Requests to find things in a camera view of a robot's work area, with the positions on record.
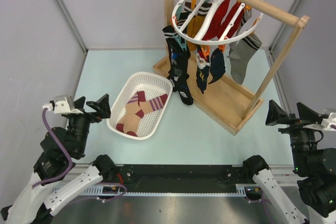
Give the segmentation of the black sock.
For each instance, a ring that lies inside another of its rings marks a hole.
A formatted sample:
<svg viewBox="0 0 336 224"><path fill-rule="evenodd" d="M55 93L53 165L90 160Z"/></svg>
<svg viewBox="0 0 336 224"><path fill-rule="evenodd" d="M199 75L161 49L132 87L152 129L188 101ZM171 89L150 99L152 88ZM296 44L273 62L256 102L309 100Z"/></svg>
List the black sock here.
<svg viewBox="0 0 336 224"><path fill-rule="evenodd" d="M174 66L173 70L173 80L178 91L180 88L186 89L186 80L189 75L187 74L188 60L191 54L187 49L184 51L180 46L176 46L172 51L172 64Z"/></svg>
<svg viewBox="0 0 336 224"><path fill-rule="evenodd" d="M168 79L172 83L173 90L175 91L179 77L182 75L182 71L180 69L180 46L174 38L177 33L171 25L165 26L162 31L169 52L170 70Z"/></svg>
<svg viewBox="0 0 336 224"><path fill-rule="evenodd" d="M177 92L180 95L181 101L185 105L193 105L194 100L192 98L192 95L190 93L189 87L187 85L186 79L179 77L177 81Z"/></svg>

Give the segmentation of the navy santa sock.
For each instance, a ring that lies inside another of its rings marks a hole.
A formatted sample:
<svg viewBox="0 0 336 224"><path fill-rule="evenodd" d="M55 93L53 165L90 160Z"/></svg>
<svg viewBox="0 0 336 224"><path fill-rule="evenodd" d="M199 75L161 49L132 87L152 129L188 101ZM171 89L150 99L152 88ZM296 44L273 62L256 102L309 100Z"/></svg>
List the navy santa sock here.
<svg viewBox="0 0 336 224"><path fill-rule="evenodd" d="M204 91L207 88L210 60L206 61L201 57L201 55L202 55L201 47L198 46L196 51L196 63L197 63L196 83L201 93L204 94Z"/></svg>
<svg viewBox="0 0 336 224"><path fill-rule="evenodd" d="M210 57L210 74L212 75L212 80L209 82L209 84L212 84L219 79L222 78L222 76L226 72L225 68L225 61L224 61L224 55L223 52L216 48L211 57Z"/></svg>

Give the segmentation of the mustard brown striped sock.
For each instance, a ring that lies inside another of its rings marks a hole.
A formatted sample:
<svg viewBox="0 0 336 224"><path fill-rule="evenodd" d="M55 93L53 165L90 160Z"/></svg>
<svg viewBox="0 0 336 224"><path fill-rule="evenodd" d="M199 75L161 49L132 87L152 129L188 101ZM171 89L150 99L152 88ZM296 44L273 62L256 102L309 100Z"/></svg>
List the mustard brown striped sock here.
<svg viewBox="0 0 336 224"><path fill-rule="evenodd" d="M200 30L204 22L204 19L210 7L211 7L211 3L203 3L202 6L199 8L197 14L191 19L191 21L189 22L187 26L187 32L186 32L186 34L189 37L194 38L196 36L196 34Z"/></svg>

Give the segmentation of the white round clip hanger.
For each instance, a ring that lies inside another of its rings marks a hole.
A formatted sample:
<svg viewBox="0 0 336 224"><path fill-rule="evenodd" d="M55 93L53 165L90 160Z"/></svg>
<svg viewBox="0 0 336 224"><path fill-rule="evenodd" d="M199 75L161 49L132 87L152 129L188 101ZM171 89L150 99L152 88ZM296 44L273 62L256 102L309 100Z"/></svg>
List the white round clip hanger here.
<svg viewBox="0 0 336 224"><path fill-rule="evenodd" d="M237 1L236 5L228 12L230 0L211 0L209 10L205 12L204 20L195 34L189 36L184 30L187 29L192 20L196 20L200 8L208 0L192 0L191 13L188 14L183 24L179 25L177 19L181 16L181 9L186 0L180 0L174 7L171 16L171 25L175 31L185 40L197 45L219 46L229 44L245 38L254 33L258 27L260 20L263 18L263 13L255 19L255 22L250 29L242 32L233 31L241 25L240 17L243 16L245 10L252 10L245 3Z"/></svg>

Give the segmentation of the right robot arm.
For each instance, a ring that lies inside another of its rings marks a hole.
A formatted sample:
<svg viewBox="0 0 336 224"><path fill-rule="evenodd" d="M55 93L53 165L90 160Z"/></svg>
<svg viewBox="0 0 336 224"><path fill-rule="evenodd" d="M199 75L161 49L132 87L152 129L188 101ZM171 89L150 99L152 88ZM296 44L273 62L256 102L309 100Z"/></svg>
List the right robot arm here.
<svg viewBox="0 0 336 224"><path fill-rule="evenodd" d="M287 113L274 100L269 101L265 124L284 125L278 131L288 134L299 195L307 206L302 214L275 180L271 168L260 155L243 161L242 176L256 183L274 206L283 223L335 223L335 148L319 149L315 134L335 131L335 110L318 113L301 102L299 114Z"/></svg>

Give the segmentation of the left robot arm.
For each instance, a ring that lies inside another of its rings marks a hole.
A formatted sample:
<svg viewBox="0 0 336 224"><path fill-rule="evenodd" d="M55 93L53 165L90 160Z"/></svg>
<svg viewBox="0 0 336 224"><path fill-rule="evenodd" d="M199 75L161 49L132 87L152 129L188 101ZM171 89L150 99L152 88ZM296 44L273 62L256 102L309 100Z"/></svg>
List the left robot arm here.
<svg viewBox="0 0 336 224"><path fill-rule="evenodd" d="M40 143L43 152L27 186L12 205L1 209L5 223L51 223L84 190L100 182L111 182L117 173L112 159L107 154L99 155L77 178L55 193L51 191L76 167L75 160L85 156L90 125L110 118L108 94L97 101L59 96L43 105L41 116L47 130Z"/></svg>

